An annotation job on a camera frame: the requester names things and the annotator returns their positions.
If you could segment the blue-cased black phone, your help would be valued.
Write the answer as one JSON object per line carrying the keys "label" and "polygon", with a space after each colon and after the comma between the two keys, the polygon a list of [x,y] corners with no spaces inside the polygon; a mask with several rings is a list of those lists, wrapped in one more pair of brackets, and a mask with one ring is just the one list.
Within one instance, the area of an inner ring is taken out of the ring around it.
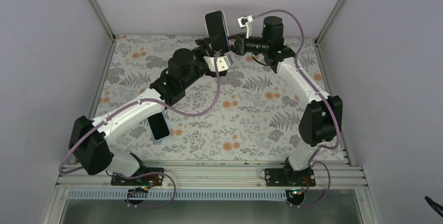
{"label": "blue-cased black phone", "polygon": [[170,128],[162,112],[147,118],[154,141],[159,142],[171,135]]}

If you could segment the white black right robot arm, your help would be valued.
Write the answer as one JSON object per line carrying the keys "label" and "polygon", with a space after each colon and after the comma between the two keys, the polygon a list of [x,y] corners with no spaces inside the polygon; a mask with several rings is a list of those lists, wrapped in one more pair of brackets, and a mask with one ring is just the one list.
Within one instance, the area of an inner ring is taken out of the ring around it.
{"label": "white black right robot arm", "polygon": [[286,158],[278,173],[281,183],[295,186],[310,178],[313,159],[321,149],[335,150],[340,146],[343,101],[339,96],[330,96],[309,77],[298,54],[284,43],[284,25],[280,17],[264,18],[261,37],[251,35],[252,15],[237,20],[246,32],[232,36],[235,43],[231,50],[239,55],[263,55],[266,65],[291,85],[298,98],[307,104],[299,122],[303,143]]}

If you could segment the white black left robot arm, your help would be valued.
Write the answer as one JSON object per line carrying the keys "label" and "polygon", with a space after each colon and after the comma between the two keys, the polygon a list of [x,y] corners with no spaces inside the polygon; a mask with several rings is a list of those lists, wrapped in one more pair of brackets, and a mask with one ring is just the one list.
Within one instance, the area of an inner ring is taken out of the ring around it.
{"label": "white black left robot arm", "polygon": [[[102,171],[113,172],[138,185],[145,179],[141,159],[133,154],[112,152],[109,143],[135,124],[147,119],[152,128],[167,128],[163,122],[163,111],[168,109],[177,114],[197,117],[206,114],[217,102],[221,89],[221,76],[225,75],[231,63],[225,53],[216,49],[219,35],[197,39],[197,47],[190,50],[181,48],[168,60],[168,67],[149,88],[136,98],[102,116],[88,119],[85,116],[74,122],[68,153],[59,165],[60,174],[69,174],[76,169],[64,170],[67,159],[74,156],[89,175]],[[186,113],[173,107],[185,96],[185,91],[203,76],[215,77],[216,96],[210,106],[200,113]]]}

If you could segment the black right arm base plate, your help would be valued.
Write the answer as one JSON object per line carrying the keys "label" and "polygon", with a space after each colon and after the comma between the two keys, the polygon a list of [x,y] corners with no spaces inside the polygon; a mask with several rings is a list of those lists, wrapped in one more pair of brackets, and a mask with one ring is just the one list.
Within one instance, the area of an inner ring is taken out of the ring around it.
{"label": "black right arm base plate", "polygon": [[267,168],[264,170],[264,178],[268,187],[316,186],[315,175],[311,168],[301,171]]}

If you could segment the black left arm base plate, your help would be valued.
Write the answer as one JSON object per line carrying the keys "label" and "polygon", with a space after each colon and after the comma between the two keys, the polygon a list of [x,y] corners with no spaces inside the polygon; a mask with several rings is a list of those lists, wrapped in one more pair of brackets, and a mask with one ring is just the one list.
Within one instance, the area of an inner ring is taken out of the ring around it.
{"label": "black left arm base plate", "polygon": [[[164,172],[164,168],[140,168],[133,176],[152,172]],[[110,184],[113,186],[152,187],[161,186],[162,179],[163,176],[160,174],[145,175],[135,179],[125,179],[114,173]]]}

